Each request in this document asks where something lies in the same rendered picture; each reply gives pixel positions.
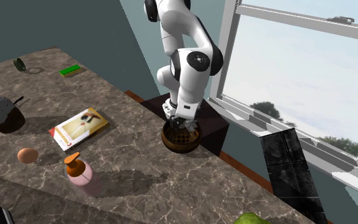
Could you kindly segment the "brown woven bowl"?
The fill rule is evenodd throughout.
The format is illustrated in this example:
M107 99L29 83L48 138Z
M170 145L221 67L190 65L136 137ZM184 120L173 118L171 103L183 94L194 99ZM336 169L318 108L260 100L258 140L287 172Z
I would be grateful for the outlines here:
M186 127L175 130L166 121L162 127L161 139L163 144L175 153L189 153L195 150L202 141L202 129L196 127L194 131L189 131Z

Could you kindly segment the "dark robot stand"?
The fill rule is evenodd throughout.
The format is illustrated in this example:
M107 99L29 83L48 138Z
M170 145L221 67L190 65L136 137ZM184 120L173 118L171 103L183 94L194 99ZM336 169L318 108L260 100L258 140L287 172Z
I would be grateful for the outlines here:
M160 118L167 120L162 104L169 97L169 94L163 94L141 104ZM200 112L196 120L202 130L201 145L215 156L220 156L229 123L205 99L201 103Z

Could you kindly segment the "pink soap dispenser orange pump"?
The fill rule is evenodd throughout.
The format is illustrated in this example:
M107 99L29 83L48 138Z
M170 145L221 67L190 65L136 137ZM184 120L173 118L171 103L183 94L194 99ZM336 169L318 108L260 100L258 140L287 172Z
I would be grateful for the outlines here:
M76 186L85 186L93 179L93 169L90 164L79 159L80 152L73 153L64 159L69 181Z

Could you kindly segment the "green round fruit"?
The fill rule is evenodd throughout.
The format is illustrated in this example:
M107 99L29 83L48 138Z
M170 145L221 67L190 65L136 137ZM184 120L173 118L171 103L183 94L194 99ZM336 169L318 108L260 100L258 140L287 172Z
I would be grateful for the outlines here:
M269 221L260 218L255 213L241 214L233 224L271 224Z

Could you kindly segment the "white framed window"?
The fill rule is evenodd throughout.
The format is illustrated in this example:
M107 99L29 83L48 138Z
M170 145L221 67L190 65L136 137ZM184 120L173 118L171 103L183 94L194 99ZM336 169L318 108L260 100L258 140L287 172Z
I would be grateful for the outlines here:
M226 0L210 101L257 136L295 128L358 191L358 0Z

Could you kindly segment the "green and yellow sponge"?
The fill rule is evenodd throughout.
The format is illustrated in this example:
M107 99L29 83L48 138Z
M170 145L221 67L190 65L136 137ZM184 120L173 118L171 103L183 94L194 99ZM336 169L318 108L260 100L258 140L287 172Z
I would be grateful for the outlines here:
M59 74L63 77L68 77L68 76L71 76L73 74L80 72L81 70L82 70L82 67L80 67L79 65L76 64L76 65L67 67L63 70L60 70Z

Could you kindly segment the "brown egg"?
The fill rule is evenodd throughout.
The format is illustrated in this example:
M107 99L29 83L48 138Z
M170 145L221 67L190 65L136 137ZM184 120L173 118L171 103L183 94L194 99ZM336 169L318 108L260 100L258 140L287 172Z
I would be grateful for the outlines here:
M30 164L37 160L39 153L34 148L22 148L17 153L18 160L23 164Z

